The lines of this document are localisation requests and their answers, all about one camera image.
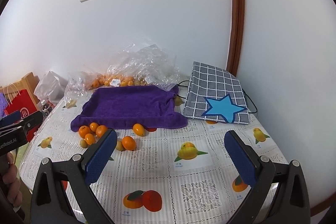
clear plastic bag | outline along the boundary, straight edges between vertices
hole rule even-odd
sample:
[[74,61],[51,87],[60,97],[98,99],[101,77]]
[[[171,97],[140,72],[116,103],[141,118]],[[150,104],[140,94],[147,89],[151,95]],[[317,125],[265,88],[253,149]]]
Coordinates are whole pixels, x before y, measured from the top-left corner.
[[84,71],[69,73],[69,82],[64,92],[65,105],[68,105],[72,100],[77,100],[78,97],[85,95],[88,90],[95,86],[99,76],[100,74],[98,73],[88,73]]
[[180,79],[176,56],[153,44],[136,50],[133,44],[119,53],[118,63],[111,65],[106,73],[106,86],[155,85],[171,90]]
[[168,54],[155,44],[137,50],[138,48],[139,45],[133,44],[116,54],[112,58],[114,64],[110,65],[104,75],[84,71],[70,73],[64,93],[65,105],[71,105],[88,90],[102,85],[155,85],[170,91],[180,79],[175,65],[176,56]]

brown trim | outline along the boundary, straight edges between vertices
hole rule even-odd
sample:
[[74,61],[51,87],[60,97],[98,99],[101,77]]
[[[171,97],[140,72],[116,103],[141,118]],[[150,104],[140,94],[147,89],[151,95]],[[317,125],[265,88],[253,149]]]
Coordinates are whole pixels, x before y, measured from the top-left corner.
[[333,193],[330,197],[326,200],[322,201],[321,203],[315,205],[313,208],[310,208],[310,216],[314,216],[323,212],[325,209],[329,208],[336,202],[336,193]]
[[245,0],[232,0],[232,23],[226,70],[237,74],[244,31]]

finger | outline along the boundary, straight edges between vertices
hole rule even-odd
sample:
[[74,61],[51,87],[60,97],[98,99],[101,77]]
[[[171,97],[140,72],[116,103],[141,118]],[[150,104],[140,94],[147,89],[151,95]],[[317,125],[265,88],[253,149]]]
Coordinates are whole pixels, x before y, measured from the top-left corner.
[[10,203],[14,203],[16,196],[19,193],[19,189],[20,189],[20,181],[19,179],[16,179],[9,187],[8,190],[8,195],[7,195],[7,199]]
[[20,207],[22,205],[22,193],[19,191],[19,193],[17,194],[13,206],[15,208]]
[[9,166],[8,172],[3,175],[2,180],[4,184],[11,184],[16,180],[17,167],[14,164]]
[[7,153],[7,160],[9,162],[9,164],[12,164],[14,162],[14,156],[11,152]]

paper bag handle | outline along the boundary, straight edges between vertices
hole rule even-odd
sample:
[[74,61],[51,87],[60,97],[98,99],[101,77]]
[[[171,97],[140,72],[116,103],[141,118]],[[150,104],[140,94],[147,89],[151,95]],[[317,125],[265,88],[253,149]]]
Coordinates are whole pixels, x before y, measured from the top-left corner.
[[9,85],[7,85],[7,86],[5,86],[5,87],[3,88],[3,91],[5,91],[5,88],[7,87],[7,95],[8,95],[9,101],[10,101],[11,104],[13,104],[13,103],[12,103],[12,100],[11,100],[11,98],[10,98],[10,96],[9,96],[9,93],[8,93],[8,87],[10,87],[10,88],[15,92],[15,90],[11,87],[11,85],[13,85],[13,86],[16,88],[17,93],[19,93],[19,95],[21,95],[21,94],[20,94],[18,88],[16,87],[16,85],[14,85],[13,83],[10,83]]

red gift bag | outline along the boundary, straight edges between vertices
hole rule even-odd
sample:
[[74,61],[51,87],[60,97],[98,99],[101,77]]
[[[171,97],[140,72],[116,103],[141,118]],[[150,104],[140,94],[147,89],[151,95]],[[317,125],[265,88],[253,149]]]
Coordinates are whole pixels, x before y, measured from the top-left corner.
[[[37,111],[35,104],[29,96],[27,90],[17,91],[18,94],[14,97],[13,100],[9,99],[9,104],[5,108],[4,112],[6,115],[13,113],[14,111],[19,110],[21,113],[21,119],[27,117],[30,114],[33,114]],[[30,142],[34,137],[34,133],[38,130],[39,127],[34,127],[27,133],[27,140]]]

